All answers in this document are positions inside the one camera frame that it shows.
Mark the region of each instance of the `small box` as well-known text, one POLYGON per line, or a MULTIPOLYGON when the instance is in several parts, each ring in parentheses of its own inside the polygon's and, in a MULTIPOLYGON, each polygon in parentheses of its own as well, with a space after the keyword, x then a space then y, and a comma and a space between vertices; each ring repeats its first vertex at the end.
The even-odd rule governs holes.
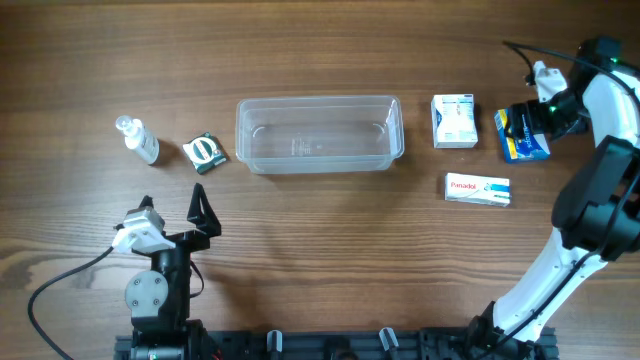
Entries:
POLYGON ((435 95, 431 121, 435 148, 472 148, 478 142, 471 94, 435 95))
POLYGON ((208 132, 182 145, 182 150, 200 175, 228 160, 218 139, 208 132))
POLYGON ((511 203, 509 179, 448 173, 444 199, 505 207, 511 203))
POLYGON ((519 163, 535 160, 546 160, 551 156, 549 145, 544 134, 531 135, 526 122, 524 123, 525 138, 521 141, 515 141, 512 137, 507 136, 504 127, 507 125, 509 117, 509 109, 501 109, 494 115, 496 128, 500 136, 502 144, 502 152, 504 159, 509 163, 519 163))

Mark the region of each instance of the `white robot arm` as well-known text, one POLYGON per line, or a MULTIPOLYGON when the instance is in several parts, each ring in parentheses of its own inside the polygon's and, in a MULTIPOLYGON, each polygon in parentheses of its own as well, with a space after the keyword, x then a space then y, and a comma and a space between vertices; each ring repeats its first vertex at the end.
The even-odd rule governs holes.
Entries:
MULTIPOLYGON (((547 104, 549 111, 553 113, 556 111, 556 106, 549 105, 549 102, 557 99, 557 94, 567 90, 567 82, 558 69, 548 69, 541 61, 533 66, 533 73, 538 102, 547 104)), ((593 76, 584 90, 578 91, 578 95, 582 92, 581 102, 588 111, 595 144, 598 146, 607 136, 612 136, 626 140, 638 148, 640 147, 638 130, 640 109, 635 106, 635 99, 632 96, 640 97, 640 81, 622 72, 612 71, 612 74, 624 81, 629 88, 634 89, 635 94, 629 94, 619 83, 603 74, 593 76)), ((519 341, 535 342, 540 337, 545 323, 571 293, 586 278, 607 265, 605 259, 599 254, 589 256, 580 269, 569 277, 568 282, 561 286, 575 264, 588 253, 589 250, 580 246, 567 248, 561 231, 554 227, 547 245, 526 274, 511 291, 496 301, 493 308, 494 326, 504 330, 505 334, 513 334, 513 338, 519 341), (544 311, 534 320, 528 319, 532 313, 543 306, 545 301, 550 299, 559 286, 560 291, 552 297, 544 311), (518 327, 527 320, 530 322, 517 331, 518 327)))

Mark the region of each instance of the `spray nozzle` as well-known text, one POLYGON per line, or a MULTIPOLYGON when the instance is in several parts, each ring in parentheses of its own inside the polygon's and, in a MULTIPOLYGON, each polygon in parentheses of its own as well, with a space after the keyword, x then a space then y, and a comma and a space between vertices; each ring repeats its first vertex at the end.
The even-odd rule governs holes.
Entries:
POLYGON ((116 119, 116 129, 120 130, 125 136, 133 136, 138 132, 133 118, 129 115, 122 115, 116 119))

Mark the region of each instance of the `white medicine box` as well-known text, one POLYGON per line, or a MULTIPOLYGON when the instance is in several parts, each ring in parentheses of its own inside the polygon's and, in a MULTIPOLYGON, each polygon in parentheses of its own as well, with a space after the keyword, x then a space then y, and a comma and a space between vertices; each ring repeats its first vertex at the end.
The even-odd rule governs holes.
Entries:
POLYGON ((472 148, 478 142, 472 94, 435 95, 431 121, 435 148, 472 148))

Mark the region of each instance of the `cable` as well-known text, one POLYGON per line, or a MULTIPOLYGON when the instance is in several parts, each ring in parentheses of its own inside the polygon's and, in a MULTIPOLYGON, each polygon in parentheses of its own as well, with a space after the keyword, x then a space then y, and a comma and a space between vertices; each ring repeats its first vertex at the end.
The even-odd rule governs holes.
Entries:
POLYGON ((193 271, 195 271, 196 274, 198 274, 198 277, 200 278, 200 282, 202 283, 202 287, 200 288, 200 291, 189 295, 189 298, 193 299, 194 297, 202 294, 202 291, 204 291, 204 279, 202 278, 202 274, 200 273, 200 270, 198 270, 196 263, 194 263, 193 261, 190 261, 190 263, 191 263, 191 268, 193 269, 193 271))
POLYGON ((513 50, 516 54, 520 55, 522 60, 527 63, 527 67, 529 68, 529 75, 525 77, 527 81, 527 86, 533 86, 536 84, 536 75, 533 73, 533 65, 531 65, 531 60, 517 47, 513 47, 509 44, 505 44, 509 49, 513 50))
POLYGON ((624 81, 622 81, 622 79, 620 79, 619 77, 613 75, 609 70, 594 65, 588 61, 579 59, 575 56, 571 56, 571 55, 567 55, 567 54, 563 54, 561 52, 557 52, 554 50, 549 50, 549 49, 545 49, 545 48, 539 48, 539 47, 535 47, 535 46, 531 46, 531 45, 523 45, 523 44, 516 44, 516 43, 512 43, 510 41, 503 41, 502 42, 505 46, 507 46, 510 49, 524 49, 524 50, 531 50, 531 51, 536 51, 542 54, 547 54, 547 55, 551 55, 551 56, 555 56, 561 59, 565 59, 565 60, 569 60, 569 61, 573 61, 576 64, 580 64, 583 66, 586 66, 592 70, 596 70, 599 73, 601 73, 602 75, 607 76, 608 78, 610 78, 611 80, 615 81, 616 83, 618 83, 618 85, 622 86, 622 88, 629 94, 629 96, 631 96, 631 101, 633 101, 634 105, 636 106, 636 110, 640 111, 640 99, 638 99, 638 95, 636 95, 635 90, 630 88, 629 85, 627 85, 627 83, 625 83, 624 81))
POLYGON ((36 301, 36 298, 38 297, 38 295, 40 295, 41 292, 44 291, 44 289, 48 288, 49 286, 57 283, 58 281, 71 276, 75 273, 78 273, 90 266, 93 266, 95 263, 99 262, 100 260, 104 259, 105 257, 107 257, 107 255, 109 255, 111 252, 113 251, 113 247, 109 247, 107 249, 107 251, 105 251, 104 253, 102 253, 102 255, 98 256, 97 258, 89 261, 88 263, 78 266, 75 269, 69 270, 65 273, 62 273, 56 277, 54 277, 53 279, 47 281, 46 283, 42 284, 39 288, 36 289, 36 291, 33 292, 33 295, 31 295, 31 298, 29 298, 29 304, 27 305, 27 314, 29 315, 29 321, 31 321, 31 325, 33 325, 33 327, 36 329, 36 331, 38 332, 38 334, 40 334, 40 336, 42 337, 42 339, 49 344, 49 346, 51 346, 51 348, 53 350, 55 350, 58 355, 60 355, 63 359, 66 360, 73 360, 73 358, 69 355, 67 355, 67 353, 65 353, 64 351, 62 351, 62 349, 56 345, 55 342, 53 342, 53 340, 51 340, 51 338, 49 337, 49 335, 47 335, 47 333, 42 329, 42 327, 40 327, 40 324, 38 324, 38 321, 36 320, 36 317, 33 315, 33 303, 36 301))
POLYGON ((542 305, 540 305, 540 307, 536 311, 534 311, 525 321, 523 321, 520 325, 518 325, 518 327, 516 327, 513 331, 511 331, 509 335, 505 336, 502 340, 500 340, 493 348, 486 350, 482 355, 474 358, 473 360, 483 359, 488 355, 491 355, 492 353, 496 352, 497 349, 499 349, 501 346, 506 344, 516 334, 522 331, 522 329, 527 327, 527 325, 529 325, 533 320, 535 320, 544 311, 544 309, 546 309, 547 306, 551 304, 551 302, 556 298, 556 296, 558 296, 560 291, 564 289, 564 287, 569 283, 569 281, 571 281, 573 276, 578 272, 578 270, 580 270, 580 268, 582 268, 582 265, 584 265, 584 263, 589 258, 595 255, 602 254, 602 251, 606 248, 607 244, 609 243, 609 238, 611 236, 611 229, 613 228, 613 225, 616 223, 616 220, 618 219, 618 214, 620 214, 622 207, 629 200, 629 197, 631 196, 633 189, 635 189, 635 187, 637 186, 639 180, 640 180, 640 168, 636 170, 633 180, 631 181, 631 183, 629 183, 629 185, 625 189, 625 192, 623 193, 623 195, 620 197, 620 200, 616 204, 616 207, 613 209, 613 212, 611 213, 611 217, 607 222, 607 227, 605 228, 604 240, 602 241, 602 243, 600 243, 600 246, 598 246, 597 249, 581 257, 580 260, 578 260, 578 262, 574 264, 569 274, 567 274, 567 276, 562 280, 562 282, 558 285, 558 287, 556 287, 556 289, 549 295, 549 297, 547 297, 547 299, 542 303, 542 305))

